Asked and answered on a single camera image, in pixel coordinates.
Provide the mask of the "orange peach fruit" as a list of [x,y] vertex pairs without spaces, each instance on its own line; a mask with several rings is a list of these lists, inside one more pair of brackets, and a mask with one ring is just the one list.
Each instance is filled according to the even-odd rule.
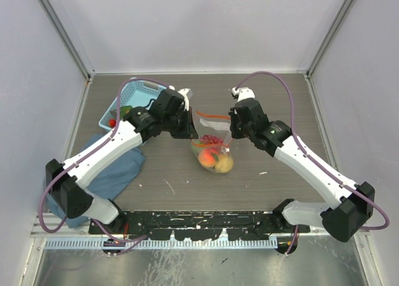
[[219,162],[219,151],[216,148],[204,148],[198,155],[199,163],[205,168],[212,168]]

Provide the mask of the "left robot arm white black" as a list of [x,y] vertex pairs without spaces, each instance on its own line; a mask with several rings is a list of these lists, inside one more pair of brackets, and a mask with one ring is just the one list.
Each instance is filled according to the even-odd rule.
[[127,151],[166,131],[175,139],[195,139],[190,98],[192,91],[166,88],[149,108],[134,107],[113,130],[93,145],[64,162],[52,160],[46,165],[49,194],[66,218],[86,216],[102,223],[111,234],[125,226],[124,213],[110,199],[87,189],[91,181]]

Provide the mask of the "clear zip bag orange zipper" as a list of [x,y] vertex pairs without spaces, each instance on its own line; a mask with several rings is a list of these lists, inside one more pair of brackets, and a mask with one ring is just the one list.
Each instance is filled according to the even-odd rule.
[[199,164],[206,170],[226,174],[234,166],[230,153],[233,140],[230,130],[230,117],[210,115],[195,111],[193,120],[198,138],[191,140],[191,149]]

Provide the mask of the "purple grape bunch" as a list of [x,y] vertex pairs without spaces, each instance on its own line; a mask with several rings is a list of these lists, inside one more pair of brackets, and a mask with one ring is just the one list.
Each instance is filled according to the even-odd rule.
[[224,143],[222,138],[213,135],[204,135],[200,138],[200,141],[204,146],[222,145]]

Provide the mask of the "red strawberries pile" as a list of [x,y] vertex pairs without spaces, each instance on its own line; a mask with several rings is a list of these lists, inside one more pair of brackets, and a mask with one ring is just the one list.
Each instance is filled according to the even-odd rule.
[[109,119],[109,121],[108,121],[108,125],[109,125],[110,128],[115,127],[116,123],[117,122],[116,122],[115,119]]

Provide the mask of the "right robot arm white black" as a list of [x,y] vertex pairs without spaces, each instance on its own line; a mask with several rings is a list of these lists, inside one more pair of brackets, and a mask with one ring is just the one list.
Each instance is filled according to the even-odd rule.
[[293,169],[324,199],[323,203],[285,200],[274,210],[278,231],[288,232],[296,225],[323,227],[336,240],[347,242],[371,218],[374,187],[344,177],[314,156],[288,125],[269,121],[256,99],[239,99],[229,115],[233,138],[248,138],[257,149]]

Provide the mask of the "light blue plastic basket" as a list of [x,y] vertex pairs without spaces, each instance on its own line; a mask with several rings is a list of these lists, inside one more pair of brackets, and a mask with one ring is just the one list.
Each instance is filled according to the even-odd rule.
[[[166,89],[167,86],[160,85],[155,82],[149,82],[147,80],[136,80],[129,82],[124,86],[120,94],[120,106],[146,106],[151,99],[156,99],[160,92]],[[117,98],[113,100],[111,105],[106,109],[98,124],[100,128],[106,131],[110,131],[112,127],[108,125],[109,120],[112,118],[115,120],[116,116],[112,115],[112,111],[115,111],[117,106]]]

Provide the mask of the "green grape bunch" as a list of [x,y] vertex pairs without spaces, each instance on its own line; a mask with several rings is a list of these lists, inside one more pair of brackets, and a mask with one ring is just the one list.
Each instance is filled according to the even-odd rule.
[[195,147],[198,147],[198,148],[203,146],[202,142],[199,139],[191,140],[191,145],[195,146]]

